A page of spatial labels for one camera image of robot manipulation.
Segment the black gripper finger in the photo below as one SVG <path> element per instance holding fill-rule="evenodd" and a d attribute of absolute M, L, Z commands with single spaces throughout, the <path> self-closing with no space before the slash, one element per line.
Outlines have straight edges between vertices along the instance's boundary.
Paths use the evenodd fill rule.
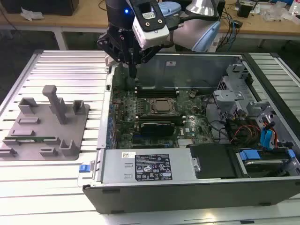
<path fill-rule="evenodd" d="M 126 64 L 130 77 L 133 77 L 133 61 L 129 52 L 129 42 L 124 32 L 117 32 L 114 36 L 107 32 L 99 37 L 97 44 L 117 63 Z"/>
<path fill-rule="evenodd" d="M 162 46 L 154 46 L 148 49 L 142 50 L 141 47 L 134 47 L 132 60 L 132 77 L 136 78 L 137 69 L 136 66 L 138 64 L 147 63 L 150 59 L 152 59 L 160 50 Z"/>

